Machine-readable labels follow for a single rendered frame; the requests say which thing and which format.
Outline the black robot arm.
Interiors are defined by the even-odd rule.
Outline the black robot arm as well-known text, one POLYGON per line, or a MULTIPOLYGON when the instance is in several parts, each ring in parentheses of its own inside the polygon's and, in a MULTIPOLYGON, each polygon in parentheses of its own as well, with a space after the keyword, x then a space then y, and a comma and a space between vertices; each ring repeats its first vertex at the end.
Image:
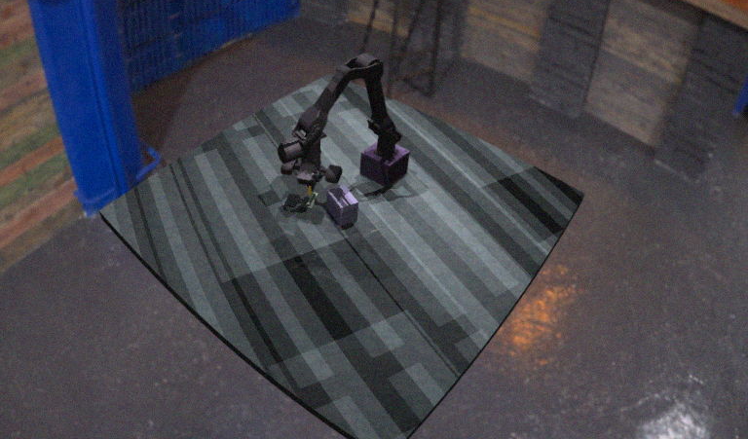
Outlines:
MULTIPOLYGON (((314 157, 320 153, 320 139, 327 136, 323 129, 329 110, 349 81, 361 78, 364 80, 372 111, 371 118, 367 120, 368 127, 379 136, 377 149, 373 150, 373 153, 386 159, 398 153, 395 144, 401 140, 402 134, 396 130, 387 111, 381 83, 383 75, 383 62, 368 53, 351 58, 346 64, 338 66, 336 73, 317 101, 299 118, 291 133, 294 137, 280 142, 278 149, 280 160, 285 164, 302 158, 304 155, 314 157), (300 130, 307 134, 304 135, 300 130)), ((302 160, 297 175, 298 183, 312 186, 319 182, 320 178, 318 163, 312 161, 312 164, 309 164, 306 160, 302 160)))

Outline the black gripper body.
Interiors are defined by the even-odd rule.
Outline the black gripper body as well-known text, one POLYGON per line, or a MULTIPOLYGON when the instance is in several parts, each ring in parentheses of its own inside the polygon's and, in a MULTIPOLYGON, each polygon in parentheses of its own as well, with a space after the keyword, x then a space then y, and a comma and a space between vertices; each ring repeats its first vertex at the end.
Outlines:
MULTIPOLYGON (((338 183, 340 176, 342 174, 342 168, 339 165, 329 165, 328 168, 325 168, 324 165, 321 165, 320 160, 320 153, 317 156, 314 157, 307 157, 304 155, 304 157, 301 158, 302 160, 306 160, 306 163, 312 164, 312 161, 317 162, 319 166, 319 171, 321 172, 321 177, 324 175, 324 180, 329 183, 338 183)), ((293 160, 291 162, 285 163, 281 165, 281 173, 284 175, 290 175, 292 174, 292 169, 299 170, 301 164, 298 164, 298 159, 293 160)))

